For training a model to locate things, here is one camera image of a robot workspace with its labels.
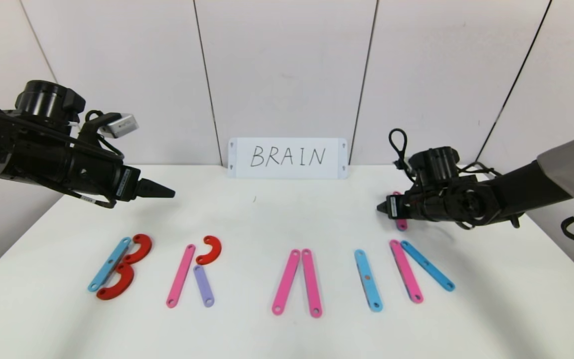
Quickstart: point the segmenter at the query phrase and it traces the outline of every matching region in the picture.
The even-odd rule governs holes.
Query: white table
[[[351,167],[337,181],[229,179],[216,166],[141,166],[177,191],[103,209],[64,197],[0,260],[0,359],[8,358],[574,358],[574,264],[526,216],[466,231],[410,222],[398,232],[375,207],[410,182],[394,166]],[[125,236],[153,238],[118,298],[87,291]],[[205,267],[216,303],[187,277],[165,301],[185,246],[221,239]],[[456,284],[449,293],[415,261],[413,304],[389,250],[407,239]],[[301,265],[282,316],[271,313],[289,251],[311,248],[324,314],[308,314]],[[353,252],[367,253],[384,309],[367,307]]]

